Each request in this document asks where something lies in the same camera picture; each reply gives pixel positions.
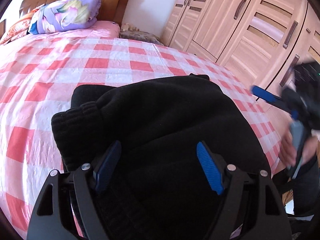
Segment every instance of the blue gripper pad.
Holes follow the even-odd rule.
[[[224,191],[221,173],[202,142],[197,144],[197,157],[212,190],[218,195]]]
[[[93,176],[96,180],[94,190],[98,194],[107,189],[120,157],[121,143],[119,141],[115,141],[108,147],[106,153],[103,155],[104,159],[102,160],[99,170],[97,172],[93,172]]]

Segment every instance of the black sweater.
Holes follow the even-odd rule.
[[[116,174],[168,239],[201,239],[220,202],[196,157],[199,141],[244,171],[264,169],[270,174],[250,125],[206,75],[160,78],[119,88],[100,86],[94,89],[98,93],[91,90],[92,86],[78,87],[72,98],[74,108],[52,118],[67,170],[91,162],[115,139],[121,141]],[[99,199],[105,217],[111,212],[107,194]],[[106,222],[116,235],[119,228],[110,229],[110,223]]]

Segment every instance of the bed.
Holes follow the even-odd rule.
[[[55,0],[24,0],[21,15]],[[102,0],[100,21],[122,22],[128,0]],[[40,189],[50,170],[63,171],[51,117],[70,108],[82,84],[123,86],[174,75],[207,74],[229,96],[257,135],[271,169],[279,136],[250,92],[227,69],[193,54],[110,37],[103,22],[92,28],[27,35],[0,46],[0,208],[26,238]]]

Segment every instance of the metal screw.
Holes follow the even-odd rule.
[[[51,177],[54,177],[54,176],[56,176],[58,174],[58,171],[57,170],[52,170],[52,171],[50,171],[50,176]]]
[[[88,169],[90,169],[90,167],[91,167],[90,163],[85,163],[81,166],[81,169],[83,171],[87,171]]]
[[[266,172],[265,170],[261,170],[261,171],[260,171],[260,175],[261,175],[262,177],[266,177],[266,176],[268,176],[268,172]]]
[[[235,171],[236,170],[236,166],[234,166],[233,164],[228,164],[227,169],[229,171]]]

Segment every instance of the wardrobe door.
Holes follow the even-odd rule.
[[[217,59],[214,56],[212,56],[209,52],[207,52],[204,48],[202,48],[194,41],[191,41],[187,52],[192,53],[200,58],[208,59],[212,62],[217,62]]]
[[[294,65],[313,60],[320,63],[320,21],[309,4],[307,16],[297,43],[278,75],[268,86],[267,91],[279,96],[281,89],[285,86],[295,89],[293,80]],[[289,114],[267,104],[261,98],[258,99],[258,103],[269,117],[279,135],[283,135],[291,122]]]
[[[217,63],[249,89],[265,89],[297,41],[307,0],[252,0]]]
[[[212,0],[193,40],[219,58],[250,0]]]
[[[187,7],[187,1],[188,0],[177,0],[174,7],[173,7],[173,10],[172,10],[172,13],[168,19],[167,25],[164,28],[163,33],[160,38],[161,42],[165,46],[168,46],[171,41],[171,38],[174,34],[174,31],[177,28],[179,20],[182,16],[184,10]]]
[[[186,51],[211,0],[188,0],[170,47]]]

